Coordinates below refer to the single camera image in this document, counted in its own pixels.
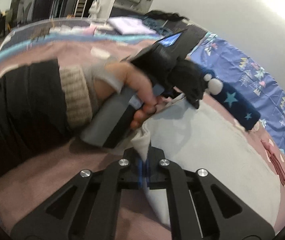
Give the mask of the left hand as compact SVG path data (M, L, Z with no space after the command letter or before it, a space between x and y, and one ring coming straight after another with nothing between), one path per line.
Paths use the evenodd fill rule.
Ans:
M136 130L150 116L155 114L164 103L162 96L155 96L149 78L138 68L127 61L100 63L92 67L83 67L83 73L92 102L93 113L96 114L103 103L112 95L129 87L137 93L143 102L142 109L135 112L130 129Z

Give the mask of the black sleeve left forearm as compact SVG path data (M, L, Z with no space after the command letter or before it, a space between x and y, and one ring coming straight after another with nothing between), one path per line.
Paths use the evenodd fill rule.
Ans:
M0 77L0 177L69 141L92 116L81 67L51 59L10 70Z

